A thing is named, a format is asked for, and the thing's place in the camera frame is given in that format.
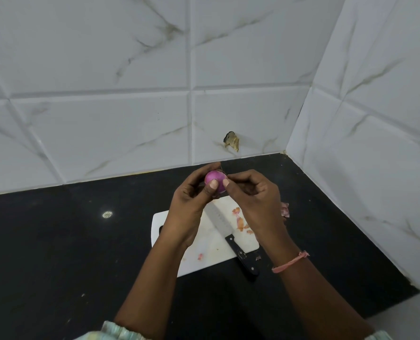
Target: black granite countertop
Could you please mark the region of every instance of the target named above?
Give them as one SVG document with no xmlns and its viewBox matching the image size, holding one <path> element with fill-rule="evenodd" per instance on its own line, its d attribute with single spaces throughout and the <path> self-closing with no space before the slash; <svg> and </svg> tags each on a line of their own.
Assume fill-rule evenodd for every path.
<svg viewBox="0 0 420 340">
<path fill-rule="evenodd" d="M 363 317 L 419 292 L 285 155 L 222 166 L 279 186 L 289 233 Z M 195 169 L 0 195 L 0 339 L 73 339 L 111 320 L 151 248 L 153 214 Z M 256 280 L 236 259 L 178 278 L 168 338 L 305 338 L 263 249 L 249 255 L 262 257 Z"/>
</svg>

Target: hand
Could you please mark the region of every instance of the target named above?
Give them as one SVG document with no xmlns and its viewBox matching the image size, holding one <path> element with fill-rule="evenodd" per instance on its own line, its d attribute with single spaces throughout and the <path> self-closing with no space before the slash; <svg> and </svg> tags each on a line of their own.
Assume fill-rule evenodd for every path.
<svg viewBox="0 0 420 340">
<path fill-rule="evenodd" d="M 189 247 L 196 237 L 204 207 L 215 197 L 218 181 L 212 180 L 199 192 L 199 183 L 211 170 L 221 169 L 221 163 L 215 162 L 199 168 L 175 190 L 169 213 L 161 231 L 179 244 Z"/>
<path fill-rule="evenodd" d="M 228 175 L 223 185 L 241 207 L 246 222 L 263 247 L 287 239 L 279 188 L 255 170 Z"/>
</svg>

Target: black knife handle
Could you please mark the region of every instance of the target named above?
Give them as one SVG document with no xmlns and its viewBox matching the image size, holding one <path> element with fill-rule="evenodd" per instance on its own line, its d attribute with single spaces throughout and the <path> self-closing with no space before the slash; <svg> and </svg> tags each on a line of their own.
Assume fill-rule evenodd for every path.
<svg viewBox="0 0 420 340">
<path fill-rule="evenodd" d="M 252 275 L 258 276 L 259 275 L 259 269 L 257 268 L 257 265 L 252 259 L 249 259 L 246 255 L 246 253 L 240 248 L 239 245 L 235 242 L 234 236 L 231 234 L 227 237 L 225 237 L 225 240 L 229 244 L 230 248 L 234 251 L 237 258 L 241 261 L 244 268 Z"/>
</svg>

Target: sleeve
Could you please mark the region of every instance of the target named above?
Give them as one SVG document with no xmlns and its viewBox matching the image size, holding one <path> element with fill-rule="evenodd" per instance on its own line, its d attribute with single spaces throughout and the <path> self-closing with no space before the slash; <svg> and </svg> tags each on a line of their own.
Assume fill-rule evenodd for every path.
<svg viewBox="0 0 420 340">
<path fill-rule="evenodd" d="M 148 340 L 139 333 L 128 331 L 114 322 L 105 321 L 101 331 L 89 332 L 76 340 Z"/>
<path fill-rule="evenodd" d="M 368 336 L 364 340 L 393 340 L 387 332 L 385 331 L 378 331 L 372 334 L 371 336 Z"/>
</svg>

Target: backsplash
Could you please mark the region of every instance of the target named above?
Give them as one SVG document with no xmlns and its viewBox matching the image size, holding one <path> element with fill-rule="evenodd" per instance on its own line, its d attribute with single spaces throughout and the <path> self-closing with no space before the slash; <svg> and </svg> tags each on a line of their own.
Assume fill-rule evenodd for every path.
<svg viewBox="0 0 420 340">
<path fill-rule="evenodd" d="M 346 0 L 286 150 L 420 288 L 420 0 Z"/>
<path fill-rule="evenodd" d="M 343 3 L 0 0 L 0 193 L 284 150 Z"/>
</svg>

